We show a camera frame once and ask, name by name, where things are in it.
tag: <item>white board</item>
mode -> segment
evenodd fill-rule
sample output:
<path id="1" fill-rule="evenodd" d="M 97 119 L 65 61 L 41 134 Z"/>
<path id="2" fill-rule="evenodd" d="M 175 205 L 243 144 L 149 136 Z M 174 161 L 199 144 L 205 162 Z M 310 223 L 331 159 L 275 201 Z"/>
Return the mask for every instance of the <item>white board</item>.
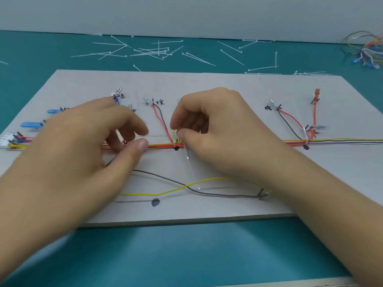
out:
<path id="1" fill-rule="evenodd" d="M 383 115 L 352 88 L 342 77 L 297 75 L 244 75 L 218 73 L 159 73 L 58 70 L 37 94 L 20 111 L 4 132 L 20 131 L 25 121 L 39 122 L 48 118 L 48 109 L 73 107 L 83 102 L 109 96 L 118 87 L 126 98 L 121 104 L 137 109 L 149 128 L 147 139 L 151 144 L 169 140 L 143 97 L 163 100 L 160 106 L 165 121 L 176 107 L 177 99 L 185 94 L 224 86 L 239 91 L 256 114 L 281 139 L 294 139 L 294 135 L 277 112 L 265 110 L 269 99 L 282 104 L 284 110 L 294 115 L 304 125 L 312 124 L 314 90 L 321 89 L 318 104 L 318 123 L 328 126 L 321 139 L 335 137 L 376 139 L 383 123 Z M 291 124 L 296 131 L 299 127 Z M 381 175 L 383 145 L 323 145 L 299 148 L 310 159 L 329 170 L 353 188 L 383 205 Z M 0 150 L 0 174 L 20 154 L 18 150 Z M 111 154 L 105 155 L 109 161 Z M 185 184 L 208 177 L 222 176 L 195 155 L 184 149 L 148 150 L 136 167 Z M 178 185 L 146 174 L 134 174 L 128 180 L 124 193 L 160 193 Z M 257 194 L 259 188 L 237 182 L 213 181 L 201 184 L 202 191 L 224 194 Z M 218 198 L 195 194 L 188 189 L 159 196 L 160 204 L 153 207 L 153 197 L 120 196 L 89 223 L 97 224 L 146 224 L 231 220 L 256 217 L 292 215 L 291 211 L 274 199 Z"/>
<path id="2" fill-rule="evenodd" d="M 338 43 L 383 0 L 1 0 L 0 30 Z"/>

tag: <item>white connector housing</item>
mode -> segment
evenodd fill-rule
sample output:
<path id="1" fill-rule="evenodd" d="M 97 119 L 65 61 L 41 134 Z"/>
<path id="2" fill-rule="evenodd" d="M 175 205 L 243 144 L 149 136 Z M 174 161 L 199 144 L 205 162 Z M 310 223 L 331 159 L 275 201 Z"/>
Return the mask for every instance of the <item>white connector housing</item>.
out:
<path id="1" fill-rule="evenodd" d="M 5 133 L 1 138 L 0 138 L 0 149 L 8 149 L 9 140 L 11 141 L 17 141 L 14 135 L 17 135 L 16 133 Z"/>

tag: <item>black ink mark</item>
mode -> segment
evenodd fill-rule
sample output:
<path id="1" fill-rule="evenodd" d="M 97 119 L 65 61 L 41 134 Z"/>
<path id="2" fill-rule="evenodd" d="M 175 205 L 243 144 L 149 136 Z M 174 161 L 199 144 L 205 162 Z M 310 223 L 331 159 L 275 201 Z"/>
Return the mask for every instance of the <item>black ink mark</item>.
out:
<path id="1" fill-rule="evenodd" d="M 155 198 L 152 200 L 152 206 L 157 206 L 160 204 L 160 200 L 158 198 Z"/>

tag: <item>teal surface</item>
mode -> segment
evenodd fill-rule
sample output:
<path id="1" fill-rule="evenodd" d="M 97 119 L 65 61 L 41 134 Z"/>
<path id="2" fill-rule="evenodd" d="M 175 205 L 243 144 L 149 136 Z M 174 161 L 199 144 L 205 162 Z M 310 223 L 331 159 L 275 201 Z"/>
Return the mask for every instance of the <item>teal surface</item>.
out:
<path id="1" fill-rule="evenodd" d="M 132 48 L 116 54 L 74 57 L 118 49 L 112 37 L 0 31 L 0 130 L 3 130 L 57 69 L 152 72 L 262 73 L 327 71 L 343 76 L 380 111 L 381 71 L 351 65 L 338 45 L 255 43 L 232 50 L 216 40 L 183 38 L 165 43 L 164 60 L 135 56 L 134 48 L 181 38 L 117 36 Z M 249 42 L 222 40 L 238 48 Z M 220 49 L 245 66 L 226 56 Z M 216 66 L 188 58 L 189 52 Z M 248 222 L 79 229 L 62 246 L 49 246 L 2 286 L 219 286 L 349 275 L 298 218 Z"/>

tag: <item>wire bundle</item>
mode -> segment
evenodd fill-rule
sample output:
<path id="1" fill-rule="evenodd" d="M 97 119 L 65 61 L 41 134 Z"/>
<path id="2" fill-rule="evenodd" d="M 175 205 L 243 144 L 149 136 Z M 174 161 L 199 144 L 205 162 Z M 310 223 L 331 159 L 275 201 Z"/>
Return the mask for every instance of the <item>wire bundle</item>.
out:
<path id="1" fill-rule="evenodd" d="M 362 37 L 371 37 L 373 38 L 373 40 L 362 47 L 350 43 L 350 40 Z M 361 62 L 363 66 L 367 65 L 368 67 L 374 69 L 380 68 L 380 64 L 383 63 L 383 36 L 379 37 L 369 31 L 361 30 L 353 32 L 346 36 L 342 40 L 341 44 L 342 52 L 345 53 L 347 56 L 358 56 L 358 58 L 356 58 L 352 63 Z M 355 49 L 350 52 L 347 52 L 344 50 L 345 45 Z"/>

